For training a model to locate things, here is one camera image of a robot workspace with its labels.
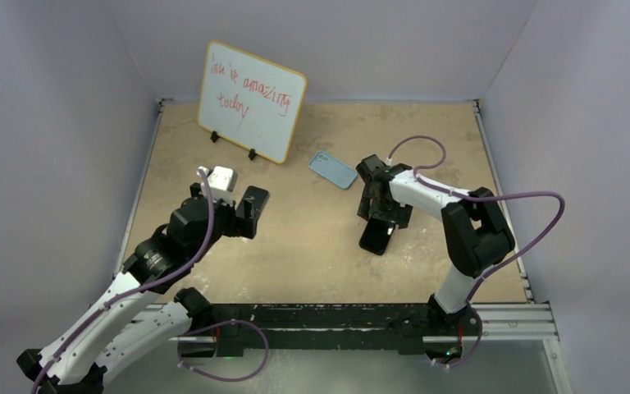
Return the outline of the bare black phone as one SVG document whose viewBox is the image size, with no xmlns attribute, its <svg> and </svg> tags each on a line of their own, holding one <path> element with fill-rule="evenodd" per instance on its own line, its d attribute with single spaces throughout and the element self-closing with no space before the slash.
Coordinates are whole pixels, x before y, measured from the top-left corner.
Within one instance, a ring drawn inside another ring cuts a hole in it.
<svg viewBox="0 0 630 394">
<path fill-rule="evenodd" d="M 243 218 L 256 222 L 269 200 L 269 192 L 257 186 L 248 186 L 240 201 L 239 211 Z"/>
</svg>

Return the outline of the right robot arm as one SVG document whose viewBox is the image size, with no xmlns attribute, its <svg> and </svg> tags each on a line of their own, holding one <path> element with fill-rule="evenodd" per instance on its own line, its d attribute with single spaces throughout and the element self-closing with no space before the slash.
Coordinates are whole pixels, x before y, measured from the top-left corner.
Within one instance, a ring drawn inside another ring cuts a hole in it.
<svg viewBox="0 0 630 394">
<path fill-rule="evenodd" d="M 395 229 L 406 228 L 416 208 L 441 222 L 451 268 L 429 300 L 427 321 L 434 332 L 450 332 L 482 275 L 515 247 L 495 196 L 484 187 L 452 190 L 407 164 L 391 166 L 376 155 L 363 159 L 356 171 L 364 183 L 357 214 L 367 223 L 360 248 L 384 254 Z"/>
</svg>

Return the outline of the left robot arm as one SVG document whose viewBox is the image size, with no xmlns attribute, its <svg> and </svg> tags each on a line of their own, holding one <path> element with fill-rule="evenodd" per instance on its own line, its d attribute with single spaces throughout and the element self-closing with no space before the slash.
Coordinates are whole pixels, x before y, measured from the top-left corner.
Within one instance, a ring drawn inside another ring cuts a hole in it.
<svg viewBox="0 0 630 394">
<path fill-rule="evenodd" d="M 101 393 L 120 372 L 171 337 L 207 333 L 218 342 L 234 318 L 218 320 L 200 291 L 183 288 L 151 319 L 127 325 L 189 274 L 222 237 L 252 239 L 270 195 L 250 186 L 240 201 L 223 186 L 194 183 L 167 223 L 140 242 L 109 287 L 75 325 L 16 363 L 33 393 Z"/>
</svg>

